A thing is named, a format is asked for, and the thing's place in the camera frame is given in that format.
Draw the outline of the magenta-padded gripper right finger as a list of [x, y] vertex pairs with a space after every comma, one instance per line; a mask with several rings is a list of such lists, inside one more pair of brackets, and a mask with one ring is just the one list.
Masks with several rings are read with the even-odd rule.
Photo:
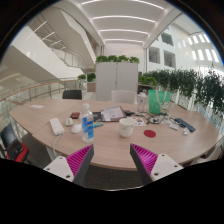
[[130, 154], [144, 185], [182, 169], [182, 166], [167, 154], [157, 155], [136, 144], [130, 145]]

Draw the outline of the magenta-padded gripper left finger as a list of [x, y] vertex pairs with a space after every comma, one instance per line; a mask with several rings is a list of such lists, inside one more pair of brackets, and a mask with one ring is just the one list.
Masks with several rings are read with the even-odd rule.
[[67, 157], [57, 157], [44, 170], [82, 186], [93, 156], [94, 146], [90, 144]]

